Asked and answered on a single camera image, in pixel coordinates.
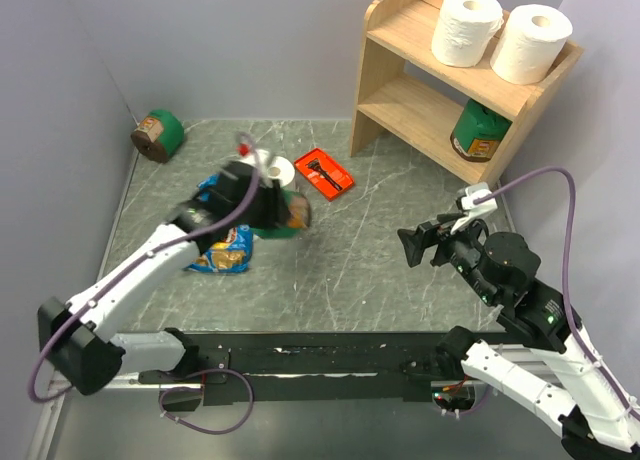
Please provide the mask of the white paper roll front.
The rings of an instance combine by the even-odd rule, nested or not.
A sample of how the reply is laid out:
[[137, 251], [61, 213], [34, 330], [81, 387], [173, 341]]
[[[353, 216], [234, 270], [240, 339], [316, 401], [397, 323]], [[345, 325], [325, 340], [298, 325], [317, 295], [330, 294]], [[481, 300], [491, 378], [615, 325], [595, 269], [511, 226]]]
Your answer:
[[497, 0], [443, 0], [431, 52], [444, 65], [474, 67], [502, 24], [503, 9]]

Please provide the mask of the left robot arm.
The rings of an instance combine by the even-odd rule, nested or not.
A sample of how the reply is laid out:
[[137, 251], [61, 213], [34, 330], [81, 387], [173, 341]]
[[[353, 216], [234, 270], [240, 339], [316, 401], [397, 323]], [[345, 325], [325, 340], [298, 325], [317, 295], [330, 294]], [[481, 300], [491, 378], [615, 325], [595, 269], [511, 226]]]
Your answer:
[[163, 371], [185, 382], [200, 364], [199, 348], [167, 328], [131, 342], [118, 330], [133, 307], [172, 273], [193, 264], [228, 231], [279, 231], [294, 224], [294, 192], [260, 170], [231, 161], [214, 185], [179, 203], [151, 237], [122, 264], [67, 302], [55, 297], [37, 312], [41, 361], [49, 361], [72, 388], [92, 395], [126, 371]]

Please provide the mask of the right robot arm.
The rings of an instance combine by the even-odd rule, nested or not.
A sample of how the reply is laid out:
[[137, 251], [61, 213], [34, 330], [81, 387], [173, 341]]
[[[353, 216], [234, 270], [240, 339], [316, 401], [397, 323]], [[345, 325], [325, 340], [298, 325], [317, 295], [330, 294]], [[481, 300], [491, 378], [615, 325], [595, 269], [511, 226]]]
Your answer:
[[521, 235], [490, 233], [482, 220], [459, 231], [425, 222], [397, 235], [409, 266], [419, 265], [429, 248], [432, 266], [452, 265], [484, 304], [499, 308], [499, 324], [559, 383], [544, 381], [460, 326], [436, 346], [443, 376], [469, 376], [500, 391], [546, 423], [573, 459], [638, 458], [631, 398], [602, 373], [603, 361], [562, 294], [537, 280], [541, 260]]

